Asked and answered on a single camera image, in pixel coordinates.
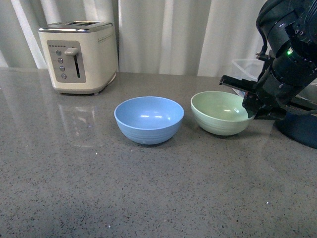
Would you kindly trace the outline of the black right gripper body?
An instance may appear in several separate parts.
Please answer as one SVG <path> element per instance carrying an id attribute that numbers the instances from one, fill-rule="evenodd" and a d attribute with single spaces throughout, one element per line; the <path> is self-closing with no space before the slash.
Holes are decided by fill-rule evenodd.
<path id="1" fill-rule="evenodd" d="M 293 97 L 287 104 L 264 93 L 261 97 L 257 90 L 259 85 L 255 81 L 236 79 L 227 75 L 221 77 L 220 85 L 243 91 L 242 106 L 246 109 L 249 118 L 266 120 L 284 120 L 287 113 L 298 116 L 315 115 L 317 104 L 299 97 Z"/>

